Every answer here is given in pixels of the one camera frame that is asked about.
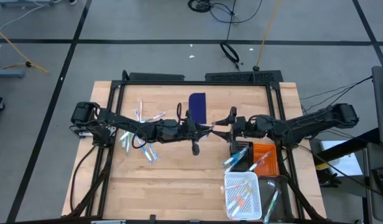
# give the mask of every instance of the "blue card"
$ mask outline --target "blue card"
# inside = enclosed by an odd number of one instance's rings
[[[193,93],[189,96],[189,112],[198,124],[206,124],[205,93]]]

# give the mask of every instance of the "wooden tabletop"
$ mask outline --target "wooden tabletop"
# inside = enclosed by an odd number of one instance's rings
[[[110,84],[95,82],[91,101],[106,106]],[[280,87],[286,118],[301,116],[296,84],[281,83]],[[247,118],[255,114],[269,114],[265,87],[208,85],[127,85],[121,114],[134,118],[134,109],[139,108],[142,100],[144,118],[166,111],[163,119],[175,119],[177,103],[182,103],[184,116],[188,109],[188,97],[192,93],[206,93],[207,123],[227,117],[232,106],[237,107],[239,116]],[[276,117],[279,117],[274,91],[272,95]],[[238,140],[272,143],[267,138]],[[74,167],[91,149],[91,142],[91,138],[80,140]],[[200,154],[193,156],[190,141],[155,143],[153,147],[160,159],[149,164],[140,149],[131,148],[126,156],[121,144],[116,143],[103,218],[146,220],[150,214],[156,214],[158,220],[229,220],[223,210],[224,195],[219,189],[224,184],[221,163],[229,157],[229,145],[215,135],[210,135],[198,144]],[[307,141],[301,144],[309,147]],[[91,185],[96,153],[97,150],[82,163],[77,173],[74,205]],[[300,190],[316,211],[326,217],[312,155],[306,149],[298,148],[293,150],[293,156]],[[95,197],[93,214],[97,212],[100,190]],[[70,185],[63,206],[64,215],[70,213],[69,198]],[[292,213],[298,217],[292,191],[290,199]]]

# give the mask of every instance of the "black clamp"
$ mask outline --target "black clamp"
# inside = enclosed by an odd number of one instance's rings
[[[150,215],[149,224],[155,224],[155,215]]]
[[[280,91],[280,83],[279,83],[279,82],[269,82],[269,85],[270,85],[273,89],[275,89],[275,90],[277,90],[277,91]]]
[[[125,85],[127,81],[129,81],[129,75],[127,71],[123,70],[122,71],[122,84]]]

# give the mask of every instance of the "white basket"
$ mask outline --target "white basket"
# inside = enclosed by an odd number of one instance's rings
[[[233,206],[227,211],[227,215],[230,219],[233,220],[258,220],[262,216],[262,207],[261,207],[261,196],[259,194],[259,184],[258,177],[253,172],[228,172],[224,176],[224,186],[229,187],[236,184],[243,184],[245,180],[248,180],[248,184],[242,185],[240,187],[233,187],[228,190],[225,190],[226,197],[226,207],[243,192],[246,191],[247,186],[251,189],[247,200],[244,205],[240,208],[240,211],[235,214],[234,217],[231,216],[234,209],[237,205]]]

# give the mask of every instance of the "orange tray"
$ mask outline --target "orange tray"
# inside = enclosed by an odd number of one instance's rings
[[[267,152],[271,152],[270,156],[265,159],[263,164],[256,167],[254,172],[256,175],[279,175],[275,145],[254,143],[254,162],[258,161]]]

